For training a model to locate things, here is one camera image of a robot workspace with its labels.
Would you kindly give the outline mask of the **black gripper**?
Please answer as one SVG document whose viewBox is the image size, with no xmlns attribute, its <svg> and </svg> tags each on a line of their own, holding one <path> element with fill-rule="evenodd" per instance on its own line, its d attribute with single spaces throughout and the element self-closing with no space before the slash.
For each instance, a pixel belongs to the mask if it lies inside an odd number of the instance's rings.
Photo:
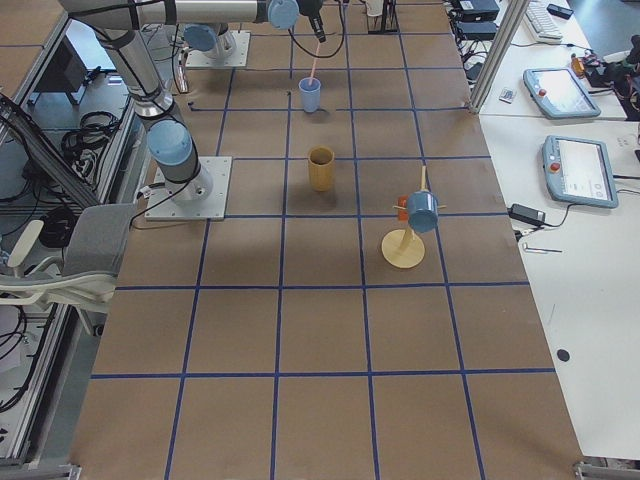
<svg viewBox="0 0 640 480">
<path fill-rule="evenodd" d="M 320 43 L 326 41 L 323 20 L 320 12 L 323 6 L 322 0 L 298 0 L 300 14 L 309 18 L 311 29 Z"/>
</svg>

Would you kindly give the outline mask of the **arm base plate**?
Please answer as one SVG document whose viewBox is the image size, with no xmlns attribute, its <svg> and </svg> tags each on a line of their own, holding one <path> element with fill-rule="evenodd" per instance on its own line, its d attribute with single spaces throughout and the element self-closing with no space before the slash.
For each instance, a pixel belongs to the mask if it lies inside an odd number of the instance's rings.
<svg viewBox="0 0 640 480">
<path fill-rule="evenodd" d="M 187 37 L 184 65 L 187 69 L 245 68 L 251 34 L 246 30 L 228 30 L 223 35 Z"/>
<path fill-rule="evenodd" d="M 230 156 L 201 156 L 199 174 L 182 190 L 182 186 L 166 183 L 160 169 L 154 182 L 164 183 L 154 189 L 148 199 L 144 217 L 150 221 L 179 221 L 225 217 L 232 169 Z"/>
</svg>

